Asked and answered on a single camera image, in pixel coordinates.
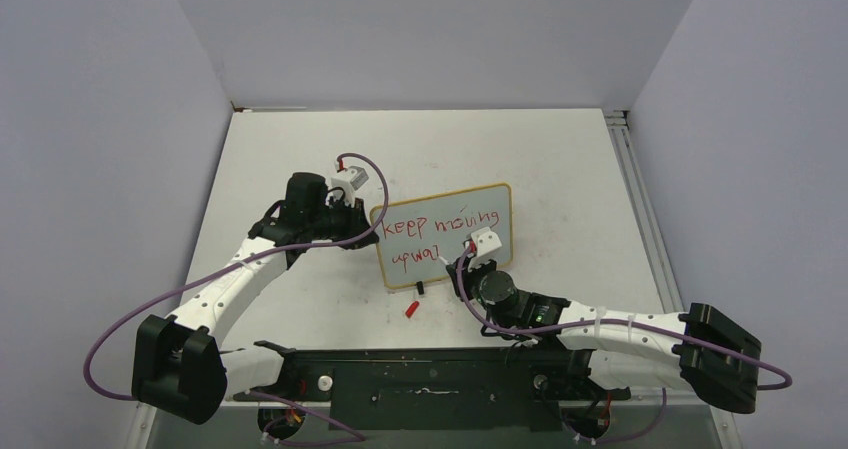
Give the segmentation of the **yellow framed whiteboard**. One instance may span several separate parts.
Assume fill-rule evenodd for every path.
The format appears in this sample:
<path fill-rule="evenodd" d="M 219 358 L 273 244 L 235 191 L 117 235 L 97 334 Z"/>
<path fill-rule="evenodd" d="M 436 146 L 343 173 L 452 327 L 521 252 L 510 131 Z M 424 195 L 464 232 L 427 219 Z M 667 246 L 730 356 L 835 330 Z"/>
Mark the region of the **yellow framed whiteboard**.
<path fill-rule="evenodd" d="M 512 189 L 506 183 L 391 203 L 375 233 L 384 285 L 389 289 L 447 277 L 438 256 L 454 261 L 469 234 L 490 227 L 502 249 L 500 267 L 513 259 Z"/>

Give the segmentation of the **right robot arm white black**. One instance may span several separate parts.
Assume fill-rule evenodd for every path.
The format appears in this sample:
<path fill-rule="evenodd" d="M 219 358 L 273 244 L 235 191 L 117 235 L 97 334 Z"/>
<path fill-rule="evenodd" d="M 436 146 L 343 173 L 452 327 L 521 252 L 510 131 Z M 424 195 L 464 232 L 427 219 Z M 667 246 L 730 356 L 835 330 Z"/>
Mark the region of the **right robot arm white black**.
<path fill-rule="evenodd" d="M 557 343 L 578 354 L 565 371 L 569 390 L 637 387 L 689 391 L 719 409 L 751 414 L 759 391 L 761 343 L 718 309 L 633 313 L 528 292 L 493 261 L 445 266 L 456 295 L 484 327 L 503 338 Z"/>

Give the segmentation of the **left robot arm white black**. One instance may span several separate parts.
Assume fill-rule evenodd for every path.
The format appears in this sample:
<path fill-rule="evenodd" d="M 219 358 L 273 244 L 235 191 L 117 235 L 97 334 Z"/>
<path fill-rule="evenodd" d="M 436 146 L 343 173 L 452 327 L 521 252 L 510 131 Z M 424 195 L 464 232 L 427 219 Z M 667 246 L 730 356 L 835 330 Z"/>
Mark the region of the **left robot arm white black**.
<path fill-rule="evenodd" d="M 195 424 L 208 421 L 228 397 L 261 388 L 290 397 L 298 372 L 285 350 L 268 342 L 224 350 L 226 335 L 251 303 L 309 248 L 359 249 L 379 238 L 356 192 L 368 179 L 361 167 L 330 179 L 297 172 L 285 197 L 272 204 L 233 256 L 166 317 L 148 316 L 136 334 L 132 396 Z"/>

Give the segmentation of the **red marker cap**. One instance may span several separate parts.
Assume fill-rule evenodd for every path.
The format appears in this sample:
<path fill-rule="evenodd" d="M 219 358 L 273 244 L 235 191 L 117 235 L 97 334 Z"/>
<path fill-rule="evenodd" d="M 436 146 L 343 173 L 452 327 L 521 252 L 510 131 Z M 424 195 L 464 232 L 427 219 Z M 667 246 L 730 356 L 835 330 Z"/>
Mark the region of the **red marker cap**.
<path fill-rule="evenodd" d="M 419 301 L 413 301 L 409 305 L 409 307 L 406 309 L 406 311 L 404 312 L 405 317 L 411 318 L 414 315 L 414 313 L 416 312 L 416 310 L 419 308 L 419 306 L 420 306 Z"/>

